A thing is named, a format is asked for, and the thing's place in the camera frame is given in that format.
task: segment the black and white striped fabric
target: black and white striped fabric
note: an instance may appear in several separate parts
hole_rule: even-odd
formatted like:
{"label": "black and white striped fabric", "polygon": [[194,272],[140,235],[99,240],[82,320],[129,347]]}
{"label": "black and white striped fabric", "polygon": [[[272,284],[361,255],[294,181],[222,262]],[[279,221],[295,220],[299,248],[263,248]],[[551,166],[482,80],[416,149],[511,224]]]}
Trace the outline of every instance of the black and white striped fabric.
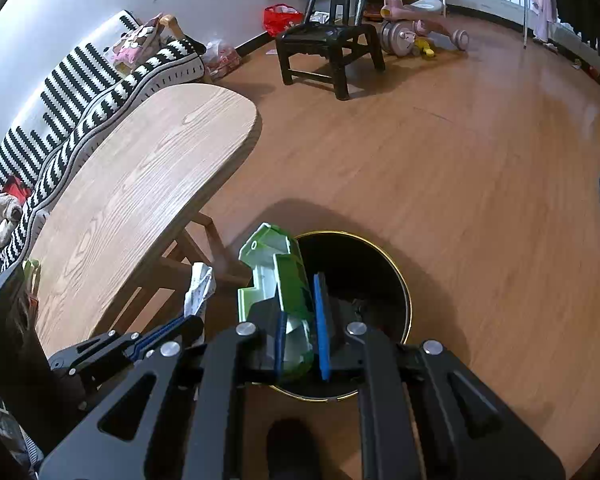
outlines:
{"label": "black and white striped fabric", "polygon": [[121,119],[160,88],[198,80],[204,71],[193,43],[186,39],[172,41],[84,108],[82,118],[65,135],[36,180],[32,196],[23,207],[22,220],[0,254],[0,270],[29,254],[53,205]]}
{"label": "black and white striped fabric", "polygon": [[0,144],[0,192],[10,175],[35,186],[91,102],[122,79],[102,53],[137,26],[128,12],[117,13],[52,70]]}

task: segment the chair seat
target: chair seat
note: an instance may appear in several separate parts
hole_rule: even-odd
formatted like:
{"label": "chair seat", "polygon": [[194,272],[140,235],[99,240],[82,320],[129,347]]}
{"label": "chair seat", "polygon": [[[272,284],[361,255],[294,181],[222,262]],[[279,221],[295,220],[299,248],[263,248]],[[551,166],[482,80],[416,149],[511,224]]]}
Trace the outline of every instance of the chair seat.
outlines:
{"label": "chair seat", "polygon": [[442,12],[442,2],[440,0],[418,0],[411,5],[426,12]]}
{"label": "chair seat", "polygon": [[329,25],[327,23],[311,22],[307,25],[296,25],[282,34],[279,38],[286,42],[298,41],[301,43],[336,43],[350,38],[356,38],[365,33],[365,29],[373,25]]}

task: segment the pink tricycle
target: pink tricycle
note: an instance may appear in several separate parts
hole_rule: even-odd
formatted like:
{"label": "pink tricycle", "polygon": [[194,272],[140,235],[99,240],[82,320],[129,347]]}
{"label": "pink tricycle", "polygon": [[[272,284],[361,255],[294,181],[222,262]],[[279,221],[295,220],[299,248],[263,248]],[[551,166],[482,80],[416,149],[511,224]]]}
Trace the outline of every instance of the pink tricycle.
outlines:
{"label": "pink tricycle", "polygon": [[406,56],[412,51],[416,36],[426,36],[430,32],[448,36],[459,50],[469,46],[467,31],[450,32],[446,27],[446,0],[418,0],[412,4],[384,0],[380,15],[384,18],[380,44],[389,54]]}

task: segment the beige cloth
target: beige cloth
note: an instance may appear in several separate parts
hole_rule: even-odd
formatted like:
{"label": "beige cloth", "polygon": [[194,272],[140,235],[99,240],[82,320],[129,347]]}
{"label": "beige cloth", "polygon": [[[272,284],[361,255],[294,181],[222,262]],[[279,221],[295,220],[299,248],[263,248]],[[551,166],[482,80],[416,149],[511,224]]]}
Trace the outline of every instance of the beige cloth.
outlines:
{"label": "beige cloth", "polygon": [[0,193],[0,248],[11,241],[11,234],[22,218],[22,206],[18,199],[7,193]]}

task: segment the light wood tabletop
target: light wood tabletop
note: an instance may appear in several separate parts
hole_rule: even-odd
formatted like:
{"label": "light wood tabletop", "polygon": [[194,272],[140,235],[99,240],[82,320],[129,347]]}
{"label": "light wood tabletop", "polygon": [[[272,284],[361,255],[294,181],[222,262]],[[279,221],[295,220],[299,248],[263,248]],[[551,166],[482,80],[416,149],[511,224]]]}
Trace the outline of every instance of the light wood tabletop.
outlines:
{"label": "light wood tabletop", "polygon": [[251,101],[205,84],[160,90],[120,123],[69,184],[30,255],[42,265],[36,331],[48,356],[113,325],[260,128]]}

